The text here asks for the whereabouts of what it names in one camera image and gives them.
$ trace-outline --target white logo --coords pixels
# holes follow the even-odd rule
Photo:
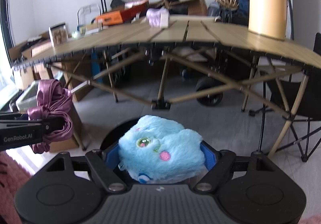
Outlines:
[[[156,190],[159,191],[159,192],[162,192],[163,190],[165,190],[165,188],[162,187],[162,186],[160,186],[160,187],[158,187]]]
[[[14,142],[14,141],[20,141],[20,140],[25,140],[25,139],[31,139],[33,137],[32,134],[28,135],[18,135],[18,136],[13,136],[13,137],[4,137],[3,141],[4,142]]]

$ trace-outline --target blue fur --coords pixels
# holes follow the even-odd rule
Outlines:
[[[139,147],[141,138],[148,138],[150,143]],[[197,132],[175,121],[146,115],[120,138],[119,165],[142,183],[180,182],[204,169],[201,141]],[[162,151],[171,155],[168,161],[161,160]]]

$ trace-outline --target orange box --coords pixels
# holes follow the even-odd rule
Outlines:
[[[96,17],[96,21],[102,22],[104,26],[122,24],[127,20],[131,20],[137,13],[146,10],[148,7],[148,1],[143,4],[133,6],[132,8],[125,10],[117,10],[102,14]]]

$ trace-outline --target purple object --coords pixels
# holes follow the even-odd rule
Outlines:
[[[29,108],[30,120],[46,119],[48,117],[63,117],[65,124],[62,130],[56,130],[43,136],[43,142],[31,145],[34,153],[43,153],[50,150],[51,142],[60,142],[70,139],[73,135],[73,122],[68,112],[73,104],[72,94],[55,79],[40,80],[37,92],[37,107]]]
[[[148,19],[149,25],[151,27],[160,27],[161,26],[161,14],[168,13],[168,10],[165,8],[154,9],[150,8],[146,12],[146,18]]]

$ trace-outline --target tiled floor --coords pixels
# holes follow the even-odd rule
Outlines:
[[[177,96],[195,90],[195,80],[182,81],[182,78],[175,76],[166,83],[165,97]],[[131,83],[126,86],[126,90],[137,95],[153,99],[157,96],[159,81],[145,80],[141,83]],[[260,92],[262,85],[253,87]],[[100,91],[92,90],[81,102],[75,106],[83,122],[87,134],[83,134],[84,143],[88,145],[88,150],[100,147],[106,134],[116,125],[131,118],[140,117],[146,114],[158,115],[182,123],[186,128],[199,132],[204,140],[215,149],[229,149],[237,155],[248,156],[256,150],[259,142],[261,130],[261,116],[249,117],[247,112],[242,113],[241,106],[244,95],[236,90],[224,93],[223,100],[219,106],[209,108],[201,106],[196,100],[187,101],[172,105],[170,111],[152,111],[149,106],[130,101],[119,97],[116,104],[113,95]],[[248,109],[258,109],[261,104],[253,99],[248,101]],[[274,112],[266,115],[265,135],[263,150],[268,151],[275,142],[284,124],[282,117]],[[297,125],[298,133],[306,132],[306,124]],[[321,135],[317,134],[311,138],[311,144],[316,143]],[[288,133],[283,143],[292,140],[293,136]],[[18,156],[29,157],[29,168],[37,171],[41,165],[50,160],[54,154],[46,153],[43,155],[33,155],[27,151],[28,148],[16,149],[14,152]],[[80,149],[70,150],[72,156],[83,155]],[[303,217],[321,213],[321,150],[318,148],[307,163],[300,159],[297,146],[277,153],[273,159],[288,176],[290,176],[299,186],[302,187],[307,195],[308,203]]]

